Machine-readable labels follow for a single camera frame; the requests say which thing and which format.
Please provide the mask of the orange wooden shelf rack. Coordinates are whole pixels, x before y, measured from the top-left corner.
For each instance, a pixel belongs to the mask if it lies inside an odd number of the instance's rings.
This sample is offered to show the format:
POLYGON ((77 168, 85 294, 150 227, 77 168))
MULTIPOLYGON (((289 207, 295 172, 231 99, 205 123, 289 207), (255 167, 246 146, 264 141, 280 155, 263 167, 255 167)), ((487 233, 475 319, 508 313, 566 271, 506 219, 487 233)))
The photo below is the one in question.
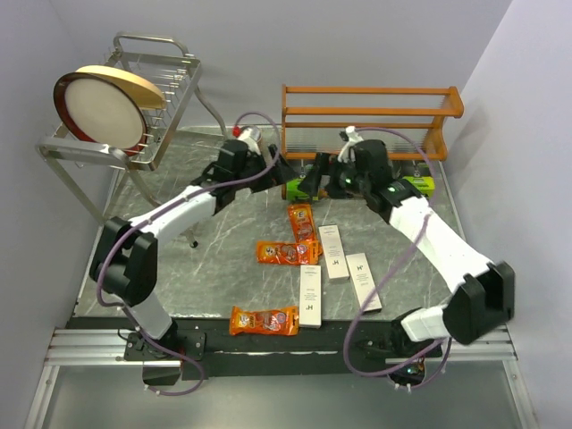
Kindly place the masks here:
POLYGON ((448 156, 443 128, 465 106, 459 90, 282 86, 283 157, 307 169, 319 152, 337 154, 347 139, 379 139, 390 162, 431 181, 448 156))

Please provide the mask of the steel dish rack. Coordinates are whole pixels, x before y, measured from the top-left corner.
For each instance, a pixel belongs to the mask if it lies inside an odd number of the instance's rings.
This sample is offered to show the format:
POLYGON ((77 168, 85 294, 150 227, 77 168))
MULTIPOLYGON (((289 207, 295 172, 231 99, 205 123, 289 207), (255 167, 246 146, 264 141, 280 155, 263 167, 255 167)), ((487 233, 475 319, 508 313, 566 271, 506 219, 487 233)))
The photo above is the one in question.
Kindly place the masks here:
POLYGON ((82 66, 55 83, 61 123, 38 142, 37 151, 97 223, 105 222, 104 211, 62 163, 115 169, 151 206, 159 206, 141 174, 158 168, 189 101, 196 99, 228 136, 199 87, 202 71, 198 57, 177 38, 119 32, 104 64, 82 66))

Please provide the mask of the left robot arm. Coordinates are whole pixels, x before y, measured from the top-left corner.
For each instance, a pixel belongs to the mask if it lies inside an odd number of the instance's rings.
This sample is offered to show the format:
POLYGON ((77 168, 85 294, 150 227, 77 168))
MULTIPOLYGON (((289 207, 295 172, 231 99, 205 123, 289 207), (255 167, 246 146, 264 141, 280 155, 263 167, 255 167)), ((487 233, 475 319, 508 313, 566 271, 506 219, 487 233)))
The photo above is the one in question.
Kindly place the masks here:
POLYGON ((177 197, 130 220, 115 216, 105 222, 89 268, 97 301, 120 308, 154 357, 168 358, 178 346, 176 323, 155 293, 160 247, 223 211, 238 191, 257 193, 296 178, 277 147, 268 150, 265 158, 245 139, 229 139, 177 197))

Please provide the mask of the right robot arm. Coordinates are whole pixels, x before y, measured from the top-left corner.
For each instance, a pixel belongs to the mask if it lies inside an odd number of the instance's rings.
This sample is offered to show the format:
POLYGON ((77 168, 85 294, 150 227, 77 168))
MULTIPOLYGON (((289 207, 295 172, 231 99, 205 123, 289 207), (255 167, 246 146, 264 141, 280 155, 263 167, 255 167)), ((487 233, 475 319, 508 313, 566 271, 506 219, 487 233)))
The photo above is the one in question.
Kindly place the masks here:
POLYGON ((402 233, 429 260, 448 286, 447 304, 419 308, 397 319, 392 348, 411 356, 423 341, 451 337, 469 345, 515 315, 515 272, 471 248, 431 208, 413 183, 392 174, 385 144, 349 140, 338 154, 320 152, 300 189, 315 196, 323 176, 331 198, 356 195, 402 233))

